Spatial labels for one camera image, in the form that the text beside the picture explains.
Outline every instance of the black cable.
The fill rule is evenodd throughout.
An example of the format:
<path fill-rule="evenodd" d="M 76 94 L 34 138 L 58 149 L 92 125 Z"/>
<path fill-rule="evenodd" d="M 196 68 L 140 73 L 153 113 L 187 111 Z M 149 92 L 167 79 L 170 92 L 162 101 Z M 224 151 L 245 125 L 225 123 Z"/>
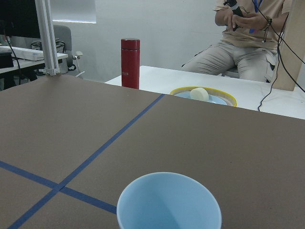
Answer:
<path fill-rule="evenodd" d="M 258 11 L 261 13 L 261 15 L 268 21 L 268 19 L 267 19 L 267 17 L 266 16 L 264 16 L 264 14 L 260 11 L 260 9 L 259 8 L 257 8 L 258 9 Z M 280 38 L 280 35 L 275 31 L 275 29 L 273 28 L 273 26 L 272 26 L 272 24 L 270 24 L 270 26 L 271 26 L 271 28 L 272 28 L 272 30 L 274 31 L 274 33 Z M 286 41 L 283 39 L 283 38 L 281 38 L 282 39 L 282 41 L 285 43 L 285 45 L 287 45 L 287 47 L 288 47 L 288 49 L 290 49 L 290 51 L 303 63 L 303 64 L 305 64 L 305 62 L 290 48 L 290 46 L 286 43 Z"/>
<path fill-rule="evenodd" d="M 14 57 L 15 57 L 15 59 L 16 59 L 16 61 L 17 61 L 17 64 L 18 64 L 18 70 L 19 70 L 19 85 L 20 85 L 20 84 L 21 84 L 21 68 L 20 68 L 20 64 L 19 64 L 18 58 L 17 58 L 17 56 L 16 56 L 16 54 L 15 54 L 15 52 L 14 52 L 12 46 L 11 46 L 10 40 L 9 40 L 8 37 L 6 36 L 5 29 L 3 29 L 3 31 L 4 31 L 5 39 L 6 39 L 7 43 L 9 44 L 10 50 L 13 52 Z"/>
<path fill-rule="evenodd" d="M 268 21 L 268 19 L 267 19 L 267 17 L 266 16 L 264 16 L 264 14 L 259 10 L 259 8 L 257 8 L 258 9 L 258 11 L 261 13 L 261 15 Z M 282 66 L 283 66 L 283 68 L 284 68 L 284 70 L 286 71 L 286 73 L 289 75 L 289 77 L 292 79 L 292 81 L 303 91 L 303 92 L 305 92 L 305 90 L 296 82 L 296 80 L 291 76 L 291 74 L 288 72 L 288 70 L 286 69 L 286 67 L 285 67 L 285 65 L 284 65 L 284 62 L 283 62 L 283 59 L 282 59 L 282 55 L 281 55 L 281 51 L 280 51 L 280 44 L 281 44 L 281 42 L 283 41 L 285 44 L 286 44 L 286 46 L 290 49 L 290 51 L 302 62 L 302 63 L 304 63 L 305 64 L 305 62 L 290 48 L 290 46 L 286 43 L 286 41 L 283 39 L 283 35 L 282 35 L 282 33 L 283 33 L 283 31 L 284 31 L 284 27 L 285 27 L 285 25 L 286 25 L 286 22 L 287 22 L 287 19 L 288 19 L 288 16 L 289 15 L 287 15 L 287 17 L 286 17 L 286 19 L 285 19 L 285 21 L 284 21 L 284 24 L 283 24 L 283 27 L 282 27 L 282 29 L 281 29 L 281 32 L 280 32 L 280 34 L 278 34 L 276 31 L 275 31 L 275 29 L 274 29 L 274 27 L 272 26 L 272 24 L 270 24 L 270 26 L 271 26 L 271 28 L 272 28 L 272 30 L 274 31 L 274 33 L 278 36 L 278 41 L 277 41 L 277 53 L 278 53 L 278 65 L 277 65 L 277 69 L 276 69 L 276 78 L 275 78 L 275 80 L 273 81 L 273 83 L 271 84 L 271 89 L 270 89 L 270 92 L 260 101 L 260 105 L 258 106 L 258 108 L 257 108 L 257 110 L 258 111 L 260 111 L 260 107 L 263 105 L 263 101 L 265 100 L 265 98 L 266 97 L 268 97 L 270 94 L 271 94 L 271 92 L 272 92 L 272 88 L 273 88 L 273 85 L 274 85 L 274 83 L 276 82 L 276 80 L 277 80 L 277 78 L 278 78 L 278 67 L 279 67 L 279 64 L 280 64 L 280 61 L 281 61 L 281 63 L 282 63 Z"/>
<path fill-rule="evenodd" d="M 277 40 L 277 52 L 278 52 L 278 55 L 277 55 L 277 58 L 278 58 L 278 61 L 277 61 L 277 68 L 276 68 L 276 77 L 275 77 L 275 80 L 273 81 L 273 83 L 271 84 L 271 88 L 270 88 L 270 92 L 260 101 L 260 104 L 257 108 L 258 111 L 260 111 L 260 107 L 263 105 L 263 101 L 265 100 L 265 98 L 267 98 L 271 92 L 272 92 L 272 89 L 273 89 L 273 85 L 274 83 L 276 82 L 277 78 L 278 78 L 278 67 L 280 66 L 280 58 L 279 58 L 279 53 L 280 52 L 280 44 L 283 40 L 283 31 L 284 31 L 284 28 L 285 28 L 285 25 L 286 25 L 286 22 L 287 22 L 287 19 L 288 19 L 288 16 L 286 17 L 285 21 L 284 21 L 284 24 L 283 24 L 283 27 L 282 27 L 282 30 L 280 32 L 280 35 L 279 35 L 279 38 Z"/>

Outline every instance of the blue lanyard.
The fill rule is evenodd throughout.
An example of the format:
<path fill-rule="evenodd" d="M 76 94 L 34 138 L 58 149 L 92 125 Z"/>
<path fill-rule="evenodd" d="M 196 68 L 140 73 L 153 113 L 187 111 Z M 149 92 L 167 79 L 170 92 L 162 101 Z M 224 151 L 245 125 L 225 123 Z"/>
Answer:
<path fill-rule="evenodd" d="M 257 0 L 254 0 L 254 9 L 255 9 L 255 12 L 257 13 L 258 12 L 258 8 L 261 6 L 263 0 L 260 0 L 259 1 L 259 4 L 257 4 Z M 255 30 L 254 29 L 250 29 L 249 31 L 250 33 L 254 33 Z"/>
<path fill-rule="evenodd" d="M 254 8 L 255 8 L 255 12 L 258 12 L 258 8 L 261 6 L 263 0 L 259 1 L 259 4 L 257 5 L 257 0 L 254 0 Z"/>

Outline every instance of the bracelet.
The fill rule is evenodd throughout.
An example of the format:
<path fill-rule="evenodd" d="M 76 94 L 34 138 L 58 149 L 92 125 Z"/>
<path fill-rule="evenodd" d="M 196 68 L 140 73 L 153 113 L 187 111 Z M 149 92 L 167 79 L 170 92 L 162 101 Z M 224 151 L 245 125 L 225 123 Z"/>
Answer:
<path fill-rule="evenodd" d="M 261 29 L 263 31 L 266 31 L 272 23 L 272 18 L 270 18 L 269 16 L 266 16 L 266 20 L 267 20 L 266 26 Z"/>

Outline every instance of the blue tape line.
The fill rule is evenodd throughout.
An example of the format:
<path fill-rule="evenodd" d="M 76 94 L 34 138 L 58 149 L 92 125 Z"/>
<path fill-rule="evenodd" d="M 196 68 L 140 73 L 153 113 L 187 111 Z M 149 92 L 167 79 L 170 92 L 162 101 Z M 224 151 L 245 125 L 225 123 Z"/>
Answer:
<path fill-rule="evenodd" d="M 70 175 L 68 175 L 60 184 L 55 186 L 52 191 L 50 191 L 47 195 L 45 195 L 40 201 L 38 201 L 26 213 L 24 213 L 17 221 L 15 221 L 9 227 L 9 229 L 17 229 L 23 223 L 25 223 L 31 216 L 33 216 L 52 197 L 54 197 L 61 189 L 63 189 L 72 179 L 74 179 L 80 172 L 82 172 L 98 155 L 100 155 L 109 145 L 111 145 L 119 136 L 121 136 L 131 125 L 133 125 L 139 118 L 141 118 L 149 109 L 151 109 L 163 97 L 164 97 L 164 94 L 161 94 L 148 107 L 146 107 L 143 111 L 141 111 L 126 126 L 124 126 L 119 132 L 117 132 L 113 137 L 111 137 L 104 145 L 102 145 L 95 153 L 93 153 L 87 160 L 85 160 L 72 173 L 70 173 Z"/>
<path fill-rule="evenodd" d="M 44 186 L 47 186 L 47 187 L 50 187 L 50 188 L 55 188 L 57 183 L 53 182 L 53 181 L 50 181 L 50 180 L 47 180 L 45 178 L 42 178 L 38 175 L 35 175 L 35 174 L 32 174 L 32 173 L 29 173 L 23 169 L 20 169 L 20 168 L 17 168 L 15 166 L 12 166 L 12 165 L 9 165 L 3 161 L 0 161 L 0 167 L 1 168 L 4 168 L 12 173 L 15 173 L 15 174 L 18 174 L 22 177 L 25 177 L 27 179 L 30 179 L 32 181 L 35 181 L 41 185 L 44 185 Z"/>
<path fill-rule="evenodd" d="M 113 214 L 116 214 L 116 206 L 114 205 L 111 205 L 111 204 L 108 204 L 104 201 L 101 201 L 99 199 L 96 199 L 96 198 L 93 198 L 93 197 L 90 197 L 86 194 L 83 194 L 81 192 L 78 192 L 78 191 L 75 191 L 71 188 L 68 188 L 68 187 L 64 187 L 62 190 L 61 190 L 62 193 L 70 196 L 70 197 L 74 197 L 76 199 L 79 199 L 79 200 L 82 200 L 88 204 L 91 204 L 91 205 L 94 205 L 98 208 L 101 208 L 101 209 L 104 209 L 110 213 L 113 213 Z"/>
<path fill-rule="evenodd" d="M 47 187 L 50 187 L 50 188 L 55 188 L 58 184 L 53 182 L 53 181 L 50 181 L 48 179 L 45 179 L 45 178 L 42 178 L 38 175 L 35 175 L 35 174 L 32 174 L 32 173 L 29 173 L 23 169 L 20 169 L 20 168 L 17 168 L 15 166 L 12 166 L 10 164 L 7 164 L 3 161 L 0 161 L 0 167 L 1 168 L 4 168 L 14 174 L 17 174 L 21 177 L 24 177 L 24 178 L 27 178 L 29 180 L 32 180 L 36 183 L 39 183 L 41 185 L 44 185 L 44 186 L 47 186 Z M 116 214 L 116 206 L 114 205 L 111 205 L 111 204 L 108 204 L 106 202 L 103 202 L 99 199 L 96 199 L 96 198 L 93 198 L 93 197 L 90 197 L 88 195 L 85 195 L 81 192 L 78 192 L 78 191 L 75 191 L 71 188 L 68 188 L 68 187 L 64 187 L 62 190 L 60 190 L 60 192 L 68 195 L 68 196 L 71 196 L 73 198 L 76 198 L 78 200 L 81 200 L 83 202 L 86 202 L 88 204 L 92 204 L 98 208 L 101 208 L 103 210 L 106 210 L 110 213 L 113 213 L 113 214 Z"/>

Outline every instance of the hand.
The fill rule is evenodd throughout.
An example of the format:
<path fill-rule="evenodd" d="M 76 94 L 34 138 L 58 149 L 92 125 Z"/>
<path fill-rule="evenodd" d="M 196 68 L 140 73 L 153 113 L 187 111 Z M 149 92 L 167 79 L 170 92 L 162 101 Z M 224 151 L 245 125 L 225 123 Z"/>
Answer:
<path fill-rule="evenodd" d="M 233 24 L 232 24 L 232 17 L 233 17 L 233 11 L 231 8 L 227 8 L 224 10 L 224 22 L 226 26 L 228 27 L 228 31 L 233 31 Z"/>
<path fill-rule="evenodd" d="M 244 14 L 243 17 L 233 15 L 232 26 L 233 28 L 238 25 L 239 27 L 246 29 L 261 30 L 267 25 L 267 20 L 259 13 L 248 13 Z"/>

